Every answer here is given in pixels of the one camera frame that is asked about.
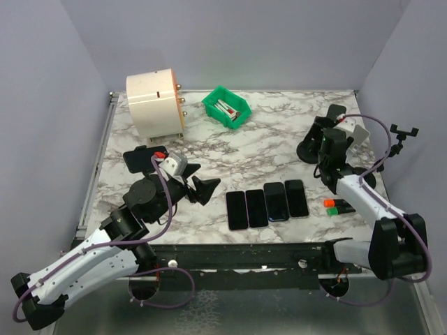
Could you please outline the black tripod phone stand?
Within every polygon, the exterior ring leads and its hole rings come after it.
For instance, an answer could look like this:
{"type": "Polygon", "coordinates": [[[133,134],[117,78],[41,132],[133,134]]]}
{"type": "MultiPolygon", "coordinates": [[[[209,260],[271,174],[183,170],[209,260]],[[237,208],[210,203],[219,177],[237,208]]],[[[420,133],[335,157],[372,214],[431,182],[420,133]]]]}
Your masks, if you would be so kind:
{"type": "MultiPolygon", "coordinates": [[[[408,137],[416,137],[418,135],[418,132],[419,132],[418,128],[413,127],[410,131],[403,131],[402,129],[399,129],[396,124],[391,124],[390,128],[387,130],[387,134],[389,136],[396,135],[397,142],[394,144],[392,142],[390,143],[390,146],[388,149],[386,149],[384,156],[387,159],[389,159],[399,155],[404,148],[403,142],[408,137]]],[[[376,178],[374,174],[383,172],[385,170],[384,165],[385,165],[384,159],[380,158],[373,164],[373,166],[369,170],[367,170],[366,168],[361,168],[358,174],[362,175],[363,173],[367,172],[367,174],[363,177],[363,179],[365,180],[368,186],[375,189],[376,178]]]]}

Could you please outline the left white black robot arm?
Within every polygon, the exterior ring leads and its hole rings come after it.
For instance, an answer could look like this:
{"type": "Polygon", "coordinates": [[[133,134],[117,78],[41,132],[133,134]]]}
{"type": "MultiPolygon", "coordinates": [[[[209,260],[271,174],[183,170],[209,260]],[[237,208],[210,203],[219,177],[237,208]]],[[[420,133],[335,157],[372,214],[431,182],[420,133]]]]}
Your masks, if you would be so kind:
{"type": "Polygon", "coordinates": [[[168,231],[175,205],[183,198],[206,205],[221,182],[199,179],[194,174],[199,168],[186,164],[179,169],[168,160],[152,162],[149,172],[124,194],[124,204],[81,244],[40,271],[14,275],[13,321],[40,330],[102,285],[155,272],[156,254],[149,244],[168,231]]]}

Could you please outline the purple phone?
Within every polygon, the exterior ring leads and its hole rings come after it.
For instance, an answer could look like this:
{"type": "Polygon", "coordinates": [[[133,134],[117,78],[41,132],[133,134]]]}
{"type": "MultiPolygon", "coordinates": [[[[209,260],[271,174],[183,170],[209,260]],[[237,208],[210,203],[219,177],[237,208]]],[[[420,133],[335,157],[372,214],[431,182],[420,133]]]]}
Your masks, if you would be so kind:
{"type": "Polygon", "coordinates": [[[249,226],[247,206],[243,191],[233,191],[226,194],[228,227],[231,231],[245,230],[249,226]]]}

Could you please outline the silver phone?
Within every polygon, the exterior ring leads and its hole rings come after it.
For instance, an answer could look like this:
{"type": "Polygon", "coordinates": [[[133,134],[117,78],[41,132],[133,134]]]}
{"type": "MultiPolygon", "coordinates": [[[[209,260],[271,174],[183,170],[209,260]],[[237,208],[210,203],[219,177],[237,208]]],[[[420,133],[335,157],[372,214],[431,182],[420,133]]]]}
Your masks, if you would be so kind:
{"type": "Polygon", "coordinates": [[[265,196],[262,189],[247,190],[245,192],[248,222],[250,228],[266,228],[268,215],[265,206],[265,196]]]}

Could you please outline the dark phone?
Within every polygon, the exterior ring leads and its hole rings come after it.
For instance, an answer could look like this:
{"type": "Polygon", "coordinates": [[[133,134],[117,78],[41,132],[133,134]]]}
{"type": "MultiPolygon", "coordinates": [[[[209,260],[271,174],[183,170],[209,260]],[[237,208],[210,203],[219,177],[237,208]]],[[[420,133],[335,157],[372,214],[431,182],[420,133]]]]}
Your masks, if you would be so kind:
{"type": "Polygon", "coordinates": [[[309,215],[304,184],[299,179],[284,182],[289,214],[293,218],[304,218],[309,215]]]}

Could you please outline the black phone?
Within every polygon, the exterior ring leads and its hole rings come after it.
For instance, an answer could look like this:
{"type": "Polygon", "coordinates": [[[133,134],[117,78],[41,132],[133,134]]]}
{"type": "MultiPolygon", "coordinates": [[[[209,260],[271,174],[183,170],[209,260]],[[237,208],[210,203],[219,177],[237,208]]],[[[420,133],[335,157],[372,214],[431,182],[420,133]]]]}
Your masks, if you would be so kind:
{"type": "Polygon", "coordinates": [[[268,220],[282,222],[289,219],[286,191],[281,182],[266,183],[263,186],[268,220]]]}

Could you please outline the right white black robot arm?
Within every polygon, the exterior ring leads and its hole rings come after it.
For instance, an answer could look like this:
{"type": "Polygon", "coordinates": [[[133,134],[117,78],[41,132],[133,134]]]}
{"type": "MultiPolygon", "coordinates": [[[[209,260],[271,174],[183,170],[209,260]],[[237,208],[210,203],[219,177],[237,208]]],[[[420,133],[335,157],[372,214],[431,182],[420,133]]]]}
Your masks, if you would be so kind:
{"type": "Polygon", "coordinates": [[[321,255],[322,268],[336,273],[346,263],[353,263],[372,270],[381,280],[412,282],[414,274],[421,275],[419,281],[427,280],[432,273],[432,258],[425,220],[398,209],[370,187],[363,175],[354,173],[346,162],[352,139],[336,127],[345,119],[343,114],[336,121],[314,119],[306,136],[317,150],[314,176],[360,214],[372,228],[372,237],[369,241],[347,238],[326,242],[328,251],[321,255]]]}

